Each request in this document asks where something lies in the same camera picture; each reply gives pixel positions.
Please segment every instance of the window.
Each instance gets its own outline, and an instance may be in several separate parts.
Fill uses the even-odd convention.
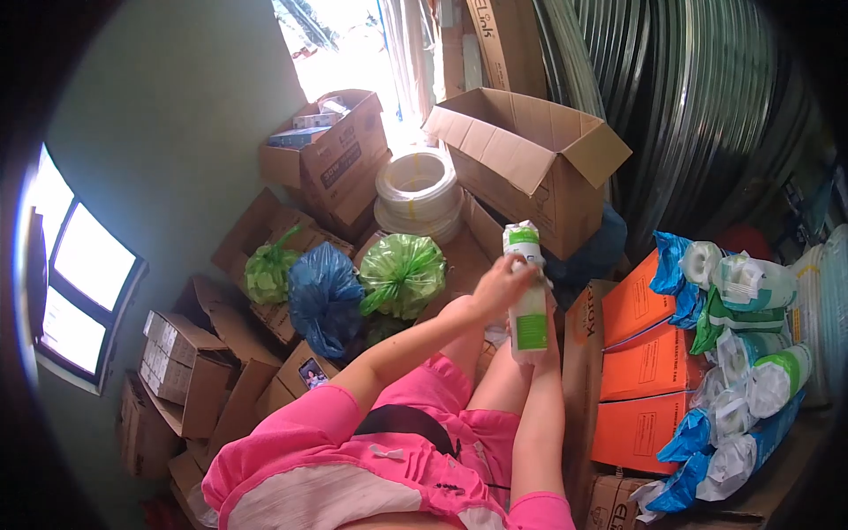
[[[143,260],[80,203],[43,145],[30,194],[30,204],[43,215],[49,260],[44,335],[38,348],[60,367],[97,386]]]

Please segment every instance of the window frame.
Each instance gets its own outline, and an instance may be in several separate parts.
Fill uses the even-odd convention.
[[[50,255],[47,259],[47,286],[52,287],[53,290],[68,300],[68,302],[70,302],[78,310],[82,311],[89,318],[93,319],[105,328],[103,341],[100,343],[100,350],[98,351],[97,368],[94,370],[94,373],[89,372],[85,368],[78,366],[73,361],[66,359],[62,354],[45,344],[42,338],[38,338],[36,349],[40,354],[47,357],[55,365],[67,371],[69,374],[79,377],[83,381],[94,385],[95,388],[100,389],[104,380],[106,365],[109,362],[110,350],[114,346],[115,332],[120,324],[120,318],[124,313],[126,301],[130,297],[132,289],[138,283],[138,280],[143,274],[146,262],[121,240],[113,236],[109,230],[106,231],[115,241],[120,243],[124,249],[132,254],[133,258],[135,258],[132,267],[126,275],[124,284],[121,286],[118,298],[115,300],[112,310],[107,310],[102,305],[89,298],[88,295],[83,293],[78,287],[71,283],[70,280],[62,276],[62,273],[57,271],[55,267],[56,257],[59,254],[59,248],[62,245],[70,219],[77,207],[81,205],[82,203],[80,199],[76,196],[76,194],[74,194],[67,211],[64,213],[62,224],[59,226],[59,232],[56,235],[56,241],[53,243],[53,248],[51,249]]]

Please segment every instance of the blue box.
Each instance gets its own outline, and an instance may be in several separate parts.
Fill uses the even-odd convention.
[[[273,148],[301,149],[321,137],[331,127],[310,127],[309,129],[292,129],[279,132],[268,138],[268,145]]]

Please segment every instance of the black strap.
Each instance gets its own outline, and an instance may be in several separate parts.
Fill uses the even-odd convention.
[[[456,449],[450,443],[450,436],[435,418],[423,410],[405,404],[385,404],[368,413],[356,427],[357,434],[376,434],[378,432],[408,432],[419,434],[436,447],[442,455],[451,455],[457,460],[460,456],[460,441],[456,440]]]

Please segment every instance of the green wall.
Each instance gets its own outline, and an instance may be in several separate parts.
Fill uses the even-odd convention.
[[[124,471],[114,434],[144,319],[168,309],[190,274],[213,273],[209,257],[263,187],[257,146],[304,104],[271,0],[128,0],[60,99],[47,134],[53,160],[149,263],[104,396],[39,370],[64,457],[110,527],[143,528],[138,500],[155,486]]]

